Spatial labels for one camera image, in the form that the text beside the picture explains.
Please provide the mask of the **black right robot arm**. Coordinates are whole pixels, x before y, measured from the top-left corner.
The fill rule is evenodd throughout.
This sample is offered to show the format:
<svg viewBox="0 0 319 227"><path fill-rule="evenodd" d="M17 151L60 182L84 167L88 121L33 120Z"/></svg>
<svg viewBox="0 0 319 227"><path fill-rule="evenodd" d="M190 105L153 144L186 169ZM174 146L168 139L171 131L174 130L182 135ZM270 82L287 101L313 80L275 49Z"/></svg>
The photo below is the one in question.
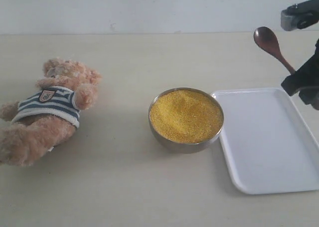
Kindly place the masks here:
<svg viewBox="0 0 319 227"><path fill-rule="evenodd" d="M281 11L281 28L285 31L305 29L319 22L319 0L295 3ZM314 54L281 83L289 96L296 93L305 105L319 109L319 43Z"/></svg>

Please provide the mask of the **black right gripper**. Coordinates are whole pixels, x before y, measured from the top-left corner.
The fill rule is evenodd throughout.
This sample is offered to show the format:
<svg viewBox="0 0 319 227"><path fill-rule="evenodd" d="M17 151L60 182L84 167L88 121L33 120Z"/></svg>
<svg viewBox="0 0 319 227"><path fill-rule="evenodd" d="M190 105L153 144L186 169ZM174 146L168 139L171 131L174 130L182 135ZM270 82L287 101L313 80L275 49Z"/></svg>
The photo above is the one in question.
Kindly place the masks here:
<svg viewBox="0 0 319 227"><path fill-rule="evenodd" d="M319 41L314 54L293 74L287 76L281 87L289 95L298 94L305 105L319 109Z"/></svg>

